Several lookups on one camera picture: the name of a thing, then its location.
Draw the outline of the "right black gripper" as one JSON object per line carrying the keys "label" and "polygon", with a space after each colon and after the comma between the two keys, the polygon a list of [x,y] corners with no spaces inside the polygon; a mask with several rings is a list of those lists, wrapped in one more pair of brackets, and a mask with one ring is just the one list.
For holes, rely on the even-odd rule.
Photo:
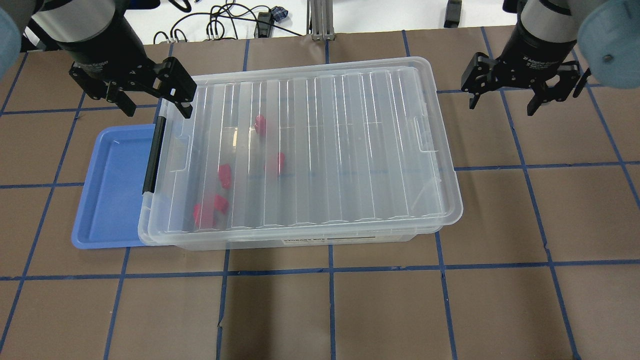
{"label": "right black gripper", "polygon": [[518,22],[496,59],[483,52],[471,57],[461,76],[461,90],[470,96],[468,108],[474,110],[481,95],[505,87],[532,89],[534,96],[526,105],[530,117],[551,101],[578,97],[592,73],[589,68],[582,73],[578,60],[566,60],[575,45],[576,40],[538,38]]}

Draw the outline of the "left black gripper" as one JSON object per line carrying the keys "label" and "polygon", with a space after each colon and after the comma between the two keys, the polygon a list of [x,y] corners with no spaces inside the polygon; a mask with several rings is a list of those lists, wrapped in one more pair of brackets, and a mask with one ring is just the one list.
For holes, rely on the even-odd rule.
{"label": "left black gripper", "polygon": [[194,112],[197,85],[183,64],[173,56],[156,63],[126,20],[111,20],[82,41],[58,41],[70,53],[69,75],[94,100],[115,104],[133,117],[137,105],[129,92],[144,92],[174,104],[184,119]]}

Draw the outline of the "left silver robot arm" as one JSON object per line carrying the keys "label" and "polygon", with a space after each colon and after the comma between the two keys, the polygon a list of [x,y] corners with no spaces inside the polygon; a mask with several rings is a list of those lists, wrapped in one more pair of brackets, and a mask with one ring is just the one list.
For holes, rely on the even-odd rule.
{"label": "left silver robot arm", "polygon": [[70,76],[87,96],[115,104],[127,116],[137,106],[129,92],[144,92],[192,116],[197,85],[176,57],[156,63],[125,17],[127,0],[3,0],[1,73],[18,59],[22,36],[34,21],[73,59]]}

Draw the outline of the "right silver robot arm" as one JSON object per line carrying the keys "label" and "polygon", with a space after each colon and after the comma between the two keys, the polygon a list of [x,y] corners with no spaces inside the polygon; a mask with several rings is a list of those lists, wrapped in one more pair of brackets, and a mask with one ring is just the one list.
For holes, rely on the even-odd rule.
{"label": "right silver robot arm", "polygon": [[617,89],[640,83],[640,3],[637,0],[505,0],[517,21],[496,58],[477,52],[461,77],[475,109],[501,88],[531,89],[532,116],[543,104],[578,97],[588,78]]}

